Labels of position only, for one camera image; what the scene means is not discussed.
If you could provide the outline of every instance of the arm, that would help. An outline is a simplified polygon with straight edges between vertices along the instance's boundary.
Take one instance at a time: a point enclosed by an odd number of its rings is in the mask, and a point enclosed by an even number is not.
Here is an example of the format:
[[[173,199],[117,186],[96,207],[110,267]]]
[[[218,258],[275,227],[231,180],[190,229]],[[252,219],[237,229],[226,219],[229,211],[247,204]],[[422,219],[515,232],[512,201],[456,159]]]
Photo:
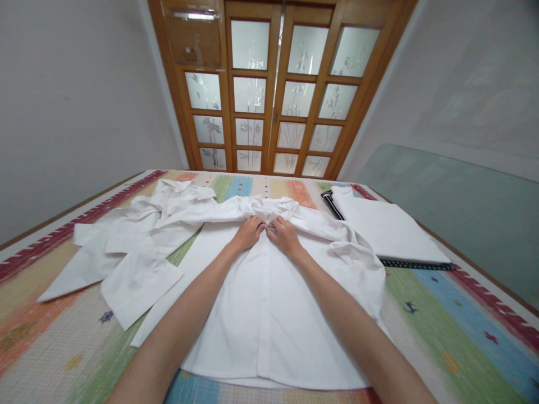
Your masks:
[[[140,346],[108,403],[162,403],[174,375],[208,318],[230,267],[265,227],[253,216],[212,263],[187,287]]]
[[[414,368],[363,308],[302,247],[294,226],[277,217],[268,237],[298,266],[331,329],[385,404],[436,403]]]

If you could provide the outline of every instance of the glass panel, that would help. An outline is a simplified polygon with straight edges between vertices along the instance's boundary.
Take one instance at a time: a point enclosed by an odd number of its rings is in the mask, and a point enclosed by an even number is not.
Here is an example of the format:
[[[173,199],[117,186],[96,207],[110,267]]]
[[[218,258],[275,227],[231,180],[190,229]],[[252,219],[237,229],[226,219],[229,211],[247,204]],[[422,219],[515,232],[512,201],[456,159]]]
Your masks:
[[[287,81],[282,100],[282,115],[306,117],[313,100],[314,83]]]
[[[231,25],[233,68],[266,70],[270,43],[269,22],[232,20]]]
[[[192,108],[221,109],[219,75],[185,72]]]
[[[294,26],[288,73],[317,75],[328,28]]]
[[[266,79],[234,78],[234,103],[236,112],[264,112]]]
[[[302,145],[303,133],[305,133],[304,123],[281,122],[277,147],[299,149]]]
[[[314,152],[332,152],[341,133],[341,126],[314,125],[313,137],[309,150]]]
[[[263,120],[236,118],[236,144],[262,146]]]
[[[307,156],[302,175],[308,177],[323,177],[330,162],[329,157]]]
[[[318,118],[346,119],[357,89],[357,86],[328,84]]]
[[[380,30],[343,27],[331,65],[334,76],[363,77]]]
[[[241,171],[260,171],[262,152],[255,150],[237,150],[237,168]]]
[[[392,144],[381,145],[353,181],[390,198],[539,309],[539,183]]]
[[[297,163],[297,154],[275,153],[275,167],[273,169],[273,172],[294,174]]]
[[[224,144],[223,137],[223,118],[193,115],[197,138],[202,143]]]
[[[200,148],[200,157],[204,169],[226,169],[224,149]]]

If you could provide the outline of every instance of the wooden door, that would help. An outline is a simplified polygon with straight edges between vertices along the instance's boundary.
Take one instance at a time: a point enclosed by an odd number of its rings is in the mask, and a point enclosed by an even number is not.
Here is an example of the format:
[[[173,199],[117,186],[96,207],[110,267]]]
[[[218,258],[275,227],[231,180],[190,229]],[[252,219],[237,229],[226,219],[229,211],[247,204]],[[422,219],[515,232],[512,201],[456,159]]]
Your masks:
[[[404,1],[287,6],[268,173],[335,178]]]
[[[335,179],[416,2],[149,0],[190,168]]]
[[[234,172],[267,172],[280,22],[280,4],[226,2]]]

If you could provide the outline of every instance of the white fabric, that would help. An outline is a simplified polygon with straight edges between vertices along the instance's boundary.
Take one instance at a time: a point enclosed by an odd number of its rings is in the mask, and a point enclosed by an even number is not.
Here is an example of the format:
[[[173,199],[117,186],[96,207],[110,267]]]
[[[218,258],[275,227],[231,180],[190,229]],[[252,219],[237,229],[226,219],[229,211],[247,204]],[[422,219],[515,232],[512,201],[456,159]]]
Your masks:
[[[178,267],[183,277],[153,305],[131,343],[133,346],[142,344],[187,286],[252,214],[267,221],[278,214],[288,219],[298,230],[302,245],[321,267],[381,324],[385,270],[367,243],[345,223],[299,206],[288,198],[262,200],[237,196],[219,205],[213,213],[198,213],[205,217],[182,215],[178,220],[171,217],[161,230],[150,233],[171,240],[170,237],[181,235],[185,223],[209,222]],[[131,263],[136,265],[139,259],[147,258],[139,255]],[[166,272],[167,264],[162,265]],[[143,313],[140,306],[136,314],[131,314],[137,305],[135,299],[142,300],[138,292],[116,290],[114,295],[111,289],[109,295],[116,297],[118,308],[121,302],[129,302],[121,306],[126,310],[120,313],[121,317],[132,321]],[[262,382],[256,378],[265,378],[312,389],[353,389],[368,385],[328,326],[298,269],[265,232],[232,265],[182,368],[202,376],[233,379],[236,384],[259,384]]]
[[[395,204],[355,198],[351,187],[331,187],[335,206],[380,258],[450,263],[431,237]]]
[[[190,181],[159,180],[151,198],[138,196],[129,208],[114,209],[95,224],[76,224],[74,244],[82,248],[38,302],[102,281],[159,221],[198,204],[216,204],[213,196],[213,189],[194,186]]]
[[[211,189],[160,181],[96,224],[75,228],[81,249],[40,301],[103,280],[102,295],[124,329],[151,308],[139,346],[189,284],[252,215],[277,215],[382,327],[385,270],[346,223],[289,198],[239,197],[217,204]],[[178,268],[166,257],[204,226]],[[233,263],[182,367],[242,385],[352,389],[367,386],[342,349],[295,265],[266,236]]]

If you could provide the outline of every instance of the striped bedspread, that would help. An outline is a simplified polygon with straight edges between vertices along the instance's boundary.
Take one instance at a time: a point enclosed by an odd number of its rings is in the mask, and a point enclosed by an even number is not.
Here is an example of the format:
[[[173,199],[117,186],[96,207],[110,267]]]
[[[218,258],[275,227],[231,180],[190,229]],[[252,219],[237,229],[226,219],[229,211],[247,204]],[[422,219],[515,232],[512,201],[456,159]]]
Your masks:
[[[103,402],[135,352],[142,320],[123,332],[99,285],[37,304],[76,253],[75,223],[151,195],[159,178],[234,195],[288,196],[330,212],[320,194],[332,183],[214,172],[147,171],[0,252],[0,402]],[[365,186],[358,198],[378,199]],[[194,239],[168,258],[179,265]],[[539,320],[451,251],[453,272],[386,268],[382,319],[401,352],[440,403],[539,402]],[[372,389],[318,392],[223,384],[179,371],[167,402],[379,403]]]

